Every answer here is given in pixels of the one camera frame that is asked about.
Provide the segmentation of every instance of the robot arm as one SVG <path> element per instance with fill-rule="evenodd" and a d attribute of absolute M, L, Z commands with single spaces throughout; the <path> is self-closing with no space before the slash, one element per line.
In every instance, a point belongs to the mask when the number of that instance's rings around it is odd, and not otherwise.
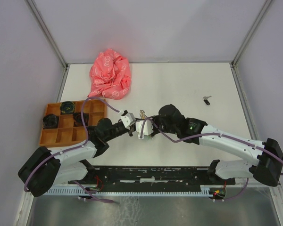
<path fill-rule="evenodd" d="M 214 160 L 208 169 L 208 176 L 212 180 L 254 177 L 268 186 L 278 184 L 282 164 L 256 148 L 265 148 L 283 160 L 283 153 L 275 140 L 268 139 L 263 143 L 225 133 L 204 121 L 185 118 L 173 105 L 162 107 L 157 116 L 151 117 L 151 121 L 138 121 L 127 111 L 121 111 L 120 114 L 121 119 L 115 124 L 112 124 L 110 119 L 104 118 L 97 126 L 87 127 L 89 141 L 85 145 L 84 142 L 80 143 L 82 147 L 74 151 L 62 154 L 71 147 L 39 147 L 20 169 L 18 176 L 25 183 L 32 171 L 53 155 L 34 173 L 28 183 L 29 191 L 38 197 L 47 192 L 52 185 L 83 179 L 88 172 L 84 160 L 103 154 L 109 148 L 108 141 L 125 133 L 133 136 L 133 132 L 137 131 L 139 138 L 146 135 L 154 136 L 160 132 L 176 134 L 186 143 L 218 148 L 242 158 L 228 162 Z"/>

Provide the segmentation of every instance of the brown compartment box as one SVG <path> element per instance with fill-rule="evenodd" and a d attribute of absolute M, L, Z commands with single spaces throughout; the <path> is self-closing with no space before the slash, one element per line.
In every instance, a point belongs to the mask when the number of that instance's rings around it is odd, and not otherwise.
<path fill-rule="evenodd" d="M 73 101 L 75 112 L 81 112 L 84 101 Z M 42 129 L 40 146 L 63 147 L 78 144 L 86 139 L 83 126 L 74 127 L 72 114 L 61 115 L 61 103 L 48 104 L 45 115 L 55 114 L 59 116 L 57 129 Z M 96 126 L 98 121 L 107 116 L 107 106 L 99 100 L 89 100 L 84 106 L 84 113 L 89 115 L 88 126 Z"/>

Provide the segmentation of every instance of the red cloth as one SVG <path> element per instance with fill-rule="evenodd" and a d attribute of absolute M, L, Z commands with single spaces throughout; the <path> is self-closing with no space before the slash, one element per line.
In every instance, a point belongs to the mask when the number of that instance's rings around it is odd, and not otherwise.
<path fill-rule="evenodd" d="M 112 49 L 100 52 L 89 72 L 91 92 L 88 97 L 122 99 L 131 87 L 129 61 Z"/>

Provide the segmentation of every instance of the metal frame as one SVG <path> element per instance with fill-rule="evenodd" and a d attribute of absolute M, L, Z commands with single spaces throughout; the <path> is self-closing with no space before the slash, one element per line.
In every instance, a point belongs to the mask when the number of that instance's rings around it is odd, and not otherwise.
<path fill-rule="evenodd" d="M 36 22 L 38 23 L 39 27 L 41 28 L 45 38 L 47 39 L 47 41 L 49 42 L 50 46 L 52 47 L 53 51 L 55 52 L 56 56 L 58 57 L 61 65 L 64 67 L 64 71 L 63 71 L 63 76 L 62 76 L 62 81 L 61 81 L 61 85 L 59 88 L 59 92 L 57 95 L 57 102 L 59 102 L 61 100 L 61 96 L 63 93 L 63 89 L 64 89 L 64 85 L 67 79 L 67 75 L 68 75 L 68 71 L 69 71 L 69 66 L 67 64 L 67 62 L 64 60 L 60 50 L 58 49 L 51 33 L 49 32 L 46 24 L 44 23 L 44 20 L 39 12 L 39 10 L 37 9 L 37 6 L 34 2 L 34 0 L 25 0 L 25 2 L 27 3 L 31 13 L 33 14 Z M 241 59 L 244 51 L 246 50 L 247 46 L 249 45 L 252 37 L 254 36 L 256 30 L 259 28 L 261 22 L 263 21 L 267 11 L 270 9 L 272 3 L 274 2 L 274 0 L 266 0 L 266 2 L 264 3 L 260 13 L 258 14 L 257 18 L 255 19 L 253 25 L 251 26 L 251 28 L 249 29 L 247 35 L 245 36 L 239 50 L 237 51 L 237 54 L 235 55 L 231 65 L 231 70 L 233 73 L 233 78 L 236 84 L 236 88 L 239 94 L 239 98 L 241 101 L 241 105 L 242 105 L 242 109 L 245 115 L 245 119 L 250 131 L 250 135 L 252 139 L 258 139 L 258 133 L 256 130 L 256 126 L 254 123 L 254 120 L 251 116 L 251 112 L 250 112 L 250 108 L 246 99 L 246 95 L 243 89 L 243 85 L 239 76 L 239 72 L 238 72 L 238 68 L 237 68 L 237 64 L 239 62 L 239 60 Z M 250 187 L 264 187 L 264 185 L 250 180 Z M 237 182 L 238 187 L 242 187 L 242 184 L 244 184 L 244 181 L 241 180 L 240 182 Z M 272 199 L 275 205 L 275 209 L 277 212 L 277 215 L 279 217 L 280 223 L 281 225 L 283 225 L 283 190 L 281 188 L 281 186 L 275 187 L 275 188 L 270 188 L 270 192 L 272 195 Z M 30 214 L 30 210 L 31 210 L 31 206 L 33 203 L 33 196 L 30 193 L 25 193 L 23 192 L 21 201 L 20 201 L 20 205 L 17 211 L 17 215 L 16 215 L 16 219 L 14 222 L 15 226 L 24 226 L 27 224 L 28 221 L 28 217 Z"/>

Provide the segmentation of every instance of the small object held by grippers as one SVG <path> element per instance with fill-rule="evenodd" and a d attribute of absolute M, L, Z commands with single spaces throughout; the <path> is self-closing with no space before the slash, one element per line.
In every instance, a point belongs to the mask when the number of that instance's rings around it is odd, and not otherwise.
<path fill-rule="evenodd" d="M 203 101 L 207 104 L 207 105 L 210 105 L 210 102 L 208 101 L 208 99 L 210 98 L 211 96 L 209 97 L 203 97 Z"/>

